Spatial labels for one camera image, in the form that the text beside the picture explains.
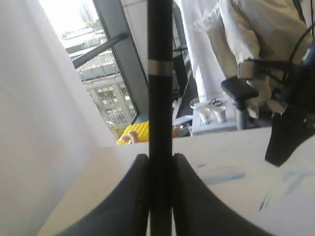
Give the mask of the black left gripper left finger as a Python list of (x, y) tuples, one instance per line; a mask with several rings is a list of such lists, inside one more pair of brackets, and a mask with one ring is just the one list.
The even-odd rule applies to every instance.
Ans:
[(59, 236), (145, 236), (149, 215), (149, 159), (136, 156), (115, 189)]

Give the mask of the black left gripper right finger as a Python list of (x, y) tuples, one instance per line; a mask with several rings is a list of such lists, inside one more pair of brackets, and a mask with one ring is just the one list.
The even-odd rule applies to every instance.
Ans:
[(183, 154), (172, 158), (172, 207), (178, 236), (269, 236), (213, 194)]

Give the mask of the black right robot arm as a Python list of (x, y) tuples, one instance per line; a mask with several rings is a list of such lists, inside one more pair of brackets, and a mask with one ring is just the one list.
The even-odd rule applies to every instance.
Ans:
[(310, 45), (300, 64), (258, 59), (253, 62), (287, 73), (282, 87), (272, 92), (272, 98), (281, 103), (283, 111), (273, 115), (265, 153), (265, 160), (279, 167), (315, 134), (315, 45)]

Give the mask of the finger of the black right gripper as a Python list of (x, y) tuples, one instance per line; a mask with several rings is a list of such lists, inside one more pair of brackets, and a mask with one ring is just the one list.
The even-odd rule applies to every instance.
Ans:
[(277, 167), (281, 166), (302, 143), (314, 135), (314, 113), (286, 108), (280, 114), (273, 115), (265, 160)]

